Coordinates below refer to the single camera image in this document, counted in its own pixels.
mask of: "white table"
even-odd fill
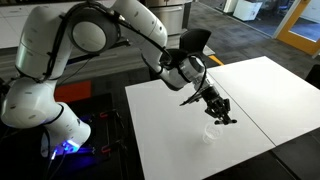
[[[226,92],[217,85],[221,96]],[[179,106],[194,93],[187,85],[175,92],[160,81],[126,87],[145,179],[203,179],[274,148],[274,144],[230,99],[233,125],[212,144],[202,140],[205,124],[214,119],[204,101]]]
[[[208,72],[277,146],[320,127],[320,91],[267,57]]]

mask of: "floor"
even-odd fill
[[[306,78],[313,65],[320,64],[320,59],[312,59],[304,52],[271,39],[200,2],[192,3],[188,29],[192,28],[204,28],[212,32],[207,45],[224,64],[267,56],[302,79]],[[144,67],[123,71],[92,78],[91,81],[92,95],[111,94],[113,108],[119,111],[125,119],[125,126],[130,129],[132,125],[124,87],[150,81],[148,69]],[[143,179],[133,131],[129,136],[130,156],[126,168],[129,179]],[[318,129],[208,179],[317,180],[320,179],[319,142],[320,130]]]
[[[224,0],[199,0],[199,2],[212,8],[221,9]],[[281,13],[260,11],[255,20],[245,21],[244,23],[272,37],[283,18],[284,15]],[[291,31],[313,41],[320,38],[320,24],[303,18],[298,19]]]

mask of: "door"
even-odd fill
[[[320,7],[316,7],[319,5],[319,0],[296,1],[297,2],[295,2],[292,6],[292,11],[290,13],[288,12],[287,21],[284,22],[284,25],[276,38],[306,52],[307,54],[316,55],[320,49],[320,33],[310,33],[313,35],[311,38],[308,37],[307,33],[303,31],[303,29],[309,28],[309,24],[312,23],[316,24],[317,26],[319,25],[319,27],[313,26],[314,28],[320,28],[320,22],[317,23],[316,19],[308,17],[309,14],[313,14],[315,17],[319,16],[320,13],[309,12],[310,10],[320,11]]]

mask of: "orange object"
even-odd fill
[[[296,21],[300,18],[300,15],[308,6],[311,0],[300,1],[292,15],[289,17],[286,24],[279,32],[277,39],[297,48],[309,55],[314,55],[320,49],[320,38],[317,41],[310,40],[299,34],[291,32],[291,28],[294,26]]]
[[[72,102],[91,97],[91,81],[68,84],[56,88],[54,98],[57,102]]]
[[[220,66],[223,66],[224,64],[214,55],[210,55],[209,58],[213,60],[214,62],[218,63]]]

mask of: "blue light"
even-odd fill
[[[70,145],[76,147],[77,149],[79,149],[79,147],[80,147],[77,143],[73,142],[72,140],[67,140],[67,142],[68,142]]]
[[[56,154],[57,154],[57,149],[55,149],[55,150],[53,151],[53,154],[52,154],[52,156],[51,156],[51,160],[54,160],[54,158],[56,157]]]

